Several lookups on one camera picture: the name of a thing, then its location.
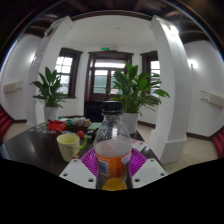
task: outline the potted plant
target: potted plant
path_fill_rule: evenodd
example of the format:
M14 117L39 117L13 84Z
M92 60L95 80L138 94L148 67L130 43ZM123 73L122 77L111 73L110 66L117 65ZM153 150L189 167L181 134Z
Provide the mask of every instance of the potted plant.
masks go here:
M120 101L123 104L122 120L126 125L130 134L136 132L138 113L141 114L140 108L152 109L154 103L158 102L161 104L161 100L158 97L150 95L151 88L156 89L153 93L161 97L170 97L169 94L162 90L158 84L161 81L155 81L149 83L149 78L159 77L158 74L142 72L137 74L138 66L132 66L129 62L125 61L125 65L128 70L128 74L124 74L121 71L114 73L115 85L113 88L117 88L122 91L122 94L118 94L118 97L112 97L109 100Z
M39 94L33 97L37 99L36 102L39 101L40 103L44 104L44 117L45 122L47 123L48 119L58 119L58 109L59 107L62 107L59 102L65 102L63 98L67 95L58 92L62 85L60 84L61 76L57 75L56 70L51 73L50 69L45 67L45 76L43 76L41 73L39 73L39 75L43 83L35 81L30 83L30 85L33 84L39 88Z

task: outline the window frame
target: window frame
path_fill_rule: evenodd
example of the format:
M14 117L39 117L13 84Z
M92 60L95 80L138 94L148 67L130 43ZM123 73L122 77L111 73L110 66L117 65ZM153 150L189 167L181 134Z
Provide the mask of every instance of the window frame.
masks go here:
M94 90L94 78L96 70L108 70L106 88L110 88L111 84L111 71L123 70L127 73L127 68L114 68L114 67L95 67L97 59L112 59L112 60L125 60L132 63L133 53L118 52L118 51L97 51L89 52L89 62L86 74L86 88L85 88L85 101L97 101L103 102L108 100L110 97L116 97L117 94L109 94L110 91L106 90L106 93L93 93Z
M70 48L61 48L61 51L58 55L58 57L70 57L72 58L72 65L71 65L71 70L68 75L68 73L58 73L60 75L67 75L70 76L69 79L69 86L68 86L68 96L65 97L65 99L75 99L75 91L76 91L76 81L77 81L77 74L78 74L78 67L79 67L79 62L80 62L80 57L83 52L73 50Z
M158 53L157 51L151 51L151 52L146 52L146 53L142 53L140 54L142 56L142 71L147 72L148 74L151 74L151 62L152 61L159 61L158 58ZM159 103L156 100L152 100L153 104L158 105Z

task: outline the wall sconce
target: wall sconce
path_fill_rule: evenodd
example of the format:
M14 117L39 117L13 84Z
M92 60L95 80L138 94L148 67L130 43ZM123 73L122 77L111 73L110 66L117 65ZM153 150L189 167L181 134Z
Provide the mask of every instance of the wall sconce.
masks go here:
M193 60L193 59L188 59L188 65L191 68L197 68L198 67L198 63L197 61Z

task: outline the yellow cup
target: yellow cup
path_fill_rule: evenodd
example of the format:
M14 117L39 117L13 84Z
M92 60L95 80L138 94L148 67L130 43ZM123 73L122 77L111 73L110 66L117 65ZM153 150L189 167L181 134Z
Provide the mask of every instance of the yellow cup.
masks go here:
M87 139L84 136L84 143L80 146L79 136L62 134L57 137L57 142L63 159L70 162L72 158L79 158L79 151L86 146Z

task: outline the table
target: table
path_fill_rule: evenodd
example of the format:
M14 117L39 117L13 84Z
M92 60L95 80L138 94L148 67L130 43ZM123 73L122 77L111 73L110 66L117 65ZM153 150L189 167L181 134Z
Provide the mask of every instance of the table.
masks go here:
M34 165L59 176L68 165L68 162L66 162L61 155L56 140L60 134L60 132L50 134L26 130L1 146L0 158ZM138 131L132 134L131 138L144 141ZM86 147L80 150L80 157L92 148L93 141L88 139ZM160 163L148 146L145 147L141 153L146 158L154 158Z

